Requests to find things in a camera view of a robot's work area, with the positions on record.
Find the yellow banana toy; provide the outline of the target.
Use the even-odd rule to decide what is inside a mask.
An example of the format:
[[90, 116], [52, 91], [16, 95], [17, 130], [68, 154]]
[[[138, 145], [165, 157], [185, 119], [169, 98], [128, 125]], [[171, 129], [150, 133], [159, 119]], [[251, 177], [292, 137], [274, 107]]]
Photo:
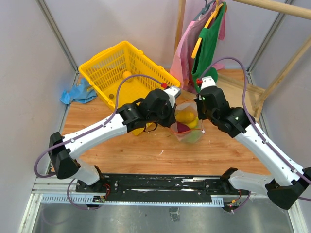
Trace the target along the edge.
[[198, 123], [199, 123], [199, 119], [196, 118], [196, 119], [194, 119], [192, 122], [186, 123], [185, 125], [186, 125], [187, 127], [189, 127], [190, 129], [194, 129], [194, 128], [197, 127]]

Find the purple eggplant toy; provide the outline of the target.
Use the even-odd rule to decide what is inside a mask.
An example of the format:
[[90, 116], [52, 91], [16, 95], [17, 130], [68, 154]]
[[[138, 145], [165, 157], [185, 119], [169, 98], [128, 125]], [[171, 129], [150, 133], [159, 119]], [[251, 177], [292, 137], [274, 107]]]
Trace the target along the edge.
[[188, 133], [189, 131], [191, 131], [191, 129], [187, 125], [180, 122], [176, 123], [176, 127], [178, 133]]

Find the clear zip top bag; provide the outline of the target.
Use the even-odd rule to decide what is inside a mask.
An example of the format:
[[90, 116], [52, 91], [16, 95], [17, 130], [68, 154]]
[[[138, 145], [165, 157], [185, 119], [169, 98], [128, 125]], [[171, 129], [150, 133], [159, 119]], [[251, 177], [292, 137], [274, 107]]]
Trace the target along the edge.
[[206, 133], [193, 100], [177, 105], [174, 116], [176, 122], [171, 125], [170, 130], [179, 142], [196, 143]]

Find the yellow orange mango toy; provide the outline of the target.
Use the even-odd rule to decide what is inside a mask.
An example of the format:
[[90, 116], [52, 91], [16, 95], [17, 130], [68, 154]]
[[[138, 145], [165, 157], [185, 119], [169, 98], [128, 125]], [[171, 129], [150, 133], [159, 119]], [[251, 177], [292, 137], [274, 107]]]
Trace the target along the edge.
[[122, 74], [122, 77], [123, 77], [124, 80], [126, 80], [127, 82], [131, 82], [133, 79], [129, 78], [129, 76], [132, 76], [132, 73], [130, 71], [125, 71]]

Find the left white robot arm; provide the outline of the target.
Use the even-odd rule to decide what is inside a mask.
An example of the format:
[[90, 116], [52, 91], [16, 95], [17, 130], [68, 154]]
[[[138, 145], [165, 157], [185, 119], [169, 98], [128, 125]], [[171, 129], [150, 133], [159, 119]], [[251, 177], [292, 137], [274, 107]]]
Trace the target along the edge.
[[109, 117], [75, 133], [62, 136], [59, 132], [50, 136], [49, 152], [58, 179], [73, 178], [87, 184], [93, 192], [104, 187], [102, 173], [79, 157], [94, 146], [136, 129], [147, 128], [154, 123], [169, 128], [175, 123], [176, 99], [181, 94], [177, 87], [155, 89], [145, 98], [118, 108]]

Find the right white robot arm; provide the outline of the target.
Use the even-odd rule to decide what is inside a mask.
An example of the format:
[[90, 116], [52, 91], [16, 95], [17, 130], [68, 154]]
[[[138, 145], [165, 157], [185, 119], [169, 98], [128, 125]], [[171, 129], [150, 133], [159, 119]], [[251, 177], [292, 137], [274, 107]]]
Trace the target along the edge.
[[255, 120], [241, 107], [230, 107], [222, 89], [202, 86], [195, 99], [199, 119], [246, 146], [270, 171], [269, 176], [228, 169], [220, 188], [225, 194], [237, 189], [266, 195], [276, 206], [288, 210], [311, 184], [311, 169], [294, 163], [278, 148]]

